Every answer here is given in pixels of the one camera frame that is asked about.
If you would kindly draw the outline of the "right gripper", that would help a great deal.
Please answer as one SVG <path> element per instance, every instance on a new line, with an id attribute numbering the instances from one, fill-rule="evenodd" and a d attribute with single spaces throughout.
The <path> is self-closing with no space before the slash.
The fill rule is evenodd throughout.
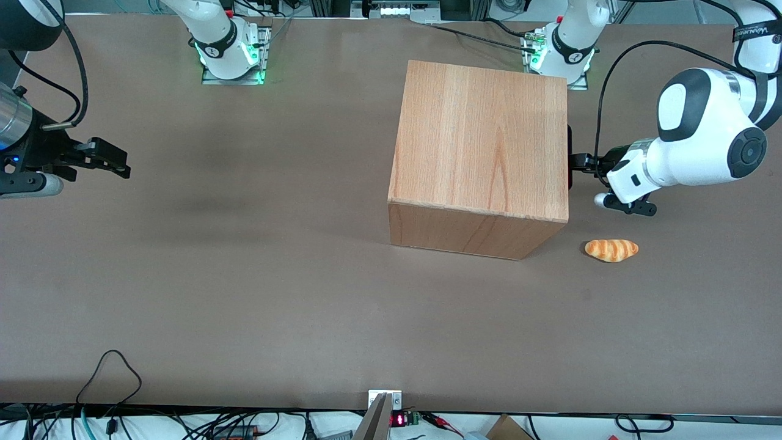
<path id="1" fill-rule="evenodd" d="M 73 167 L 80 167 L 130 178 L 131 168 L 117 165 L 126 164 L 128 160 L 128 154 L 122 148 L 101 137 L 90 137 L 87 142 L 80 143 L 64 130 L 43 131 L 41 125 L 39 120 L 32 120 L 27 133 L 2 150 L 2 172 L 11 164 L 15 171 L 49 173 L 74 183 L 78 171 Z"/>

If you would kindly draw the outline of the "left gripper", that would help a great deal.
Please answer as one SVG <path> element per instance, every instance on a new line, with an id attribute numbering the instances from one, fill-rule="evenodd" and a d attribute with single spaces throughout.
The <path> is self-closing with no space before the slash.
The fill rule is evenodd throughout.
<path id="1" fill-rule="evenodd" d="M 607 179 L 611 193 L 623 204 L 631 204 L 645 195 L 662 189 L 648 170 L 647 145 L 623 145 L 609 150 L 601 158 L 589 153 L 571 154 L 571 168 Z"/>

